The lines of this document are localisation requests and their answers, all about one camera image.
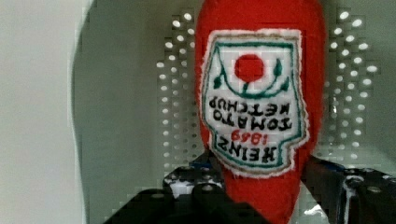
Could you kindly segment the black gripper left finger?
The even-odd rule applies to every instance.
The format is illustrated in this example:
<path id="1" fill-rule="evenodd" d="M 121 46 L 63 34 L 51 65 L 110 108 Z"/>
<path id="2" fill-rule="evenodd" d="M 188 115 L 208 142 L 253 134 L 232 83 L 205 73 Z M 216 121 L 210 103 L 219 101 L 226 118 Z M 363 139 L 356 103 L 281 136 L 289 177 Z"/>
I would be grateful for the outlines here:
<path id="1" fill-rule="evenodd" d="M 248 203 L 225 192 L 214 155 L 205 152 L 163 179 L 159 189 L 137 193 L 104 224 L 270 224 Z"/>

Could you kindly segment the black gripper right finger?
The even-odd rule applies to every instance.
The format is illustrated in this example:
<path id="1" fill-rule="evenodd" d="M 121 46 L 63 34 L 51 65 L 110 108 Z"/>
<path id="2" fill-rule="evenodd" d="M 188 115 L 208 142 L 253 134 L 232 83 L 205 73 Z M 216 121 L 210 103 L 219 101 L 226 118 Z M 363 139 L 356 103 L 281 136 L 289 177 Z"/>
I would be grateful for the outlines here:
<path id="1" fill-rule="evenodd" d="M 396 224 L 396 180 L 311 156 L 301 177 L 331 224 Z"/>

